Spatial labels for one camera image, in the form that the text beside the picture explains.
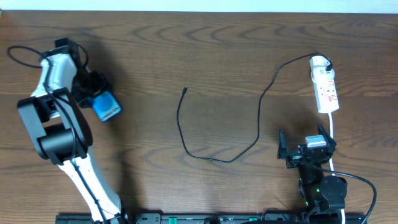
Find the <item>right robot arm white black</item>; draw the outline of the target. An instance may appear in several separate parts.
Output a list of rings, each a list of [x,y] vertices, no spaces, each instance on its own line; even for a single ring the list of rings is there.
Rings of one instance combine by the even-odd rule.
[[[329,162],[335,149],[335,140],[322,125],[318,125],[317,135],[307,136],[305,144],[296,149],[287,147],[285,134],[279,130],[277,158],[284,159],[288,169],[298,169],[299,192],[307,206],[299,213],[299,219],[304,222],[327,216],[334,222],[340,221],[341,210],[345,208],[347,181],[335,175],[325,175],[322,170],[322,165]]]

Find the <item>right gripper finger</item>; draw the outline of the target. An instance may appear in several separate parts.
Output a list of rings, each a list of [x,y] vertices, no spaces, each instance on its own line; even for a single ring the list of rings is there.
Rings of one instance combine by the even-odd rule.
[[[279,147],[277,150],[277,158],[278,159],[285,159],[286,158],[286,153],[287,153],[287,144],[285,140],[285,134],[283,132],[283,129],[279,129]]]
[[[324,137],[327,146],[336,146],[335,140],[328,134],[322,124],[318,124],[318,133]]]

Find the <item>blue smartphone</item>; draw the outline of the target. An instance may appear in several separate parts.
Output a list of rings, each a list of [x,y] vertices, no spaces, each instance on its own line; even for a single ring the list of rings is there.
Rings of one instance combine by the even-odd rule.
[[[122,108],[110,91],[105,91],[92,101],[92,108],[102,122],[115,117]]]

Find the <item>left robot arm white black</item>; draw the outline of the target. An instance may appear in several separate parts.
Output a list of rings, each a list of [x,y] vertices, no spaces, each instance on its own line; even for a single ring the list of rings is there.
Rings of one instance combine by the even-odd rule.
[[[129,223],[123,201],[94,157],[93,135],[81,112],[91,108],[105,122],[122,108],[106,77],[81,59],[82,50],[63,38],[54,49],[39,52],[39,84],[18,101],[17,110],[37,154],[69,176],[90,209],[87,215],[57,215],[56,223]]]

